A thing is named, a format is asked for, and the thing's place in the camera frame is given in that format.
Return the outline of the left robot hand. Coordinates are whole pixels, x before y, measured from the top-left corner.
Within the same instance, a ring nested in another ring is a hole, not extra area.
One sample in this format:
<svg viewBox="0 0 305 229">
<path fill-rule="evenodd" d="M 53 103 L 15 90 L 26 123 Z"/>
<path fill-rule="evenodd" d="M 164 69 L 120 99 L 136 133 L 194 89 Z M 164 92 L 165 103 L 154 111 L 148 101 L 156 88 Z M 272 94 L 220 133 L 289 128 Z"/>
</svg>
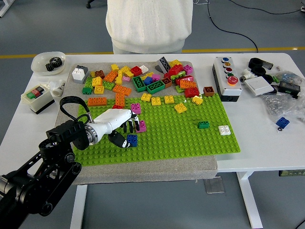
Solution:
<svg viewBox="0 0 305 229">
<path fill-rule="evenodd" d="M 116 131 L 118 127 L 122 127 L 126 133 L 127 124 L 129 124 L 131 133 L 134 128 L 140 130 L 138 116 L 133 111 L 129 109 L 109 109 L 86 125 L 89 143 L 94 145 L 104 135 L 108 135 L 109 141 L 114 145 L 120 148 L 129 148 L 131 144 Z"/>
</svg>

